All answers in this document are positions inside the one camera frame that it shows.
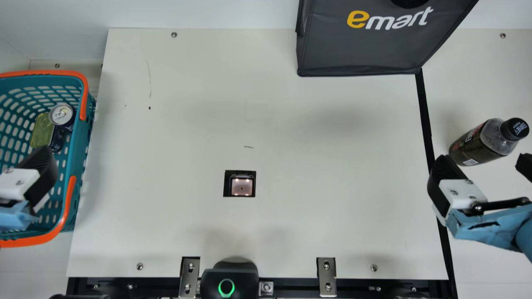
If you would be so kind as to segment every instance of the black bottle cap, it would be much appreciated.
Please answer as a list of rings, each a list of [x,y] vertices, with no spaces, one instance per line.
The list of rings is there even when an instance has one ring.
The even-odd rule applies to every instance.
[[[501,135],[509,141],[519,141],[530,132],[528,124],[520,118],[510,118],[501,124]]]

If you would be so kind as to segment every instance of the emart logo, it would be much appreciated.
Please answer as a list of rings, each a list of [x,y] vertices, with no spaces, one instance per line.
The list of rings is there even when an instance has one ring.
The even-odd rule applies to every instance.
[[[365,11],[352,11],[347,17],[347,25],[353,28],[380,30],[384,23],[386,23],[386,30],[399,29],[405,26],[413,26],[419,19],[419,25],[425,26],[427,24],[427,16],[433,12],[432,7],[427,7],[426,10],[420,11],[415,15],[407,14],[395,19],[393,16],[369,16],[369,13]]]

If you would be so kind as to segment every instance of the black metal frame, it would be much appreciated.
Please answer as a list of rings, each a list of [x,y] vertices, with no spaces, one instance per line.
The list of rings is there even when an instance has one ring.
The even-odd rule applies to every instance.
[[[261,278],[273,281],[274,298],[320,298],[317,278]],[[131,298],[178,297],[179,278],[80,278],[68,280],[67,295],[81,295],[85,289],[112,284],[128,289]],[[447,280],[337,279],[337,298],[394,298],[417,292],[430,298],[451,296]]]
[[[430,120],[427,106],[427,95],[423,81],[423,71],[415,76],[417,84],[423,141],[427,156],[427,166],[430,172],[434,163],[434,149]],[[458,299],[454,280],[451,247],[447,235],[447,228],[438,222],[442,252],[449,280],[396,280],[396,279],[342,279],[336,280],[337,298],[394,298],[405,294],[412,294],[412,288],[430,298]],[[261,278],[263,281],[273,281],[274,298],[320,298],[317,278]],[[132,298],[178,297],[179,278],[80,278],[71,277],[68,280],[67,295],[81,295],[84,290],[95,286],[115,285],[127,289]]]

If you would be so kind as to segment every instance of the metal bracket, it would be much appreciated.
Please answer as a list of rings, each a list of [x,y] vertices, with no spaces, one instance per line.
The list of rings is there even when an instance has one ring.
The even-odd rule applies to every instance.
[[[336,297],[335,258],[317,258],[320,297]]]
[[[259,297],[273,297],[273,281],[259,281]]]
[[[194,299],[196,298],[196,290],[198,287],[200,259],[183,258],[181,265],[179,298]]]

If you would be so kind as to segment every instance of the tin can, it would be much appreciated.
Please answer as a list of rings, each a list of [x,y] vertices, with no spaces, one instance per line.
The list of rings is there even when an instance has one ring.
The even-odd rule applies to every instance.
[[[76,109],[69,104],[57,104],[50,109],[50,121],[68,131],[72,131],[74,120],[76,119]]]
[[[52,152],[57,153],[63,147],[65,131],[64,128],[52,124],[48,112],[40,113],[35,119],[30,146],[38,148],[48,145]]]

